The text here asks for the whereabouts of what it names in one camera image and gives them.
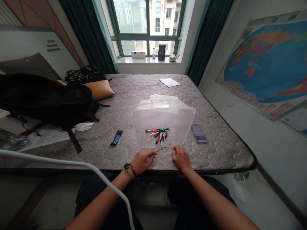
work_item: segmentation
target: curtain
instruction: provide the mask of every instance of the curtain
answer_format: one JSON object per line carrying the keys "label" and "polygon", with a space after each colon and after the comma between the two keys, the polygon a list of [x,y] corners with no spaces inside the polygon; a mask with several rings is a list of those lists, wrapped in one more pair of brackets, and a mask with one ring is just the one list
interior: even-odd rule
{"label": "curtain", "polygon": [[117,67],[90,0],[59,0],[91,65],[115,74]]}
{"label": "curtain", "polygon": [[186,74],[199,85],[234,0],[207,0]]}

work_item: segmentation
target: gray quilted mattress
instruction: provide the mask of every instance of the gray quilted mattress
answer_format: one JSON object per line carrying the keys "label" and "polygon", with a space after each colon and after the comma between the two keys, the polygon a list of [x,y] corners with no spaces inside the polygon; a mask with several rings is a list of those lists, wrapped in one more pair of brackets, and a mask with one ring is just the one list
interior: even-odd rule
{"label": "gray quilted mattress", "polygon": [[[160,78],[171,77],[180,85],[168,88]],[[193,169],[203,174],[231,173],[254,169],[257,159],[245,143],[228,126],[219,113],[204,98],[202,93],[183,74],[166,75],[107,75],[112,78],[110,85],[115,92],[112,98],[101,101],[110,105],[99,108],[96,117],[100,119],[88,131],[75,132],[83,149],[76,154],[72,142],[63,141],[52,145],[26,151],[26,153],[63,160],[91,163],[99,169],[120,170],[130,162],[139,151],[131,118],[131,112],[140,100],[148,100],[151,94],[178,96],[189,106],[196,109],[193,124],[205,127],[208,144],[197,144],[189,130],[184,146],[190,154]],[[109,145],[118,129],[123,130],[119,144],[114,149]],[[151,170],[175,171],[172,162],[172,147],[158,146],[157,156]],[[84,169],[75,166],[49,165],[22,161],[12,158],[0,158],[0,168],[48,168],[48,169]]]}

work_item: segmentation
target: floor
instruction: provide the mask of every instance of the floor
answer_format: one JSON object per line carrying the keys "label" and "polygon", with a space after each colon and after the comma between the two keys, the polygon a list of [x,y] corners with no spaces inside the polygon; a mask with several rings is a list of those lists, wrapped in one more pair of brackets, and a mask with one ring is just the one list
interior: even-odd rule
{"label": "floor", "polygon": [[[213,177],[228,187],[238,207],[260,229],[303,229],[258,171],[252,171],[249,179],[241,184],[246,200],[245,203],[234,194],[231,174]],[[27,226],[31,229],[37,226],[37,229],[42,230],[65,228],[73,219],[75,198],[80,184],[85,178],[86,176],[70,175],[56,178],[54,184],[48,189],[28,219]],[[11,204],[9,211],[4,211],[1,208],[0,229],[4,229],[9,223],[9,217],[11,216],[12,218],[14,212],[19,209],[18,204],[25,201],[31,189],[35,187],[39,180],[40,178],[20,179],[16,177],[2,177],[0,179],[0,184],[5,182],[7,188],[13,191],[13,193],[8,193],[4,190],[0,191],[2,207],[7,207],[4,205],[5,203]],[[136,205],[135,210],[144,230],[172,229],[175,224],[177,209],[175,207],[163,207],[167,180],[168,178],[164,177],[162,183],[151,183],[145,191],[141,191],[136,185],[133,188],[133,194],[130,194],[130,200]],[[27,189],[21,193],[20,188],[16,187],[16,181],[18,181],[19,186],[25,186]]]}

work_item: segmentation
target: hand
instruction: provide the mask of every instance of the hand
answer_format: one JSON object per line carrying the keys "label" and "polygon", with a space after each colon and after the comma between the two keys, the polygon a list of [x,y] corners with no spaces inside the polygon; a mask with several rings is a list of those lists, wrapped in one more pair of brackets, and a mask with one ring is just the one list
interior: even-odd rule
{"label": "hand", "polygon": [[172,155],[174,165],[183,173],[192,169],[189,154],[182,145],[176,145]]}
{"label": "hand", "polygon": [[136,153],[131,162],[135,174],[138,176],[145,172],[156,158],[156,155],[157,153],[153,150],[141,150]]}

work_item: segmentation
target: watch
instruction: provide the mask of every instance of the watch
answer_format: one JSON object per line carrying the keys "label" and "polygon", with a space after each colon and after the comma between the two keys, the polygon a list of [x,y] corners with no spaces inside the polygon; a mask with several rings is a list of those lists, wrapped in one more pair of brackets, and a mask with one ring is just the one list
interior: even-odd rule
{"label": "watch", "polygon": [[132,178],[133,180],[136,178],[134,169],[133,169],[133,167],[132,167],[131,164],[126,163],[126,164],[124,165],[124,169],[129,173],[129,175],[131,176],[131,178]]}

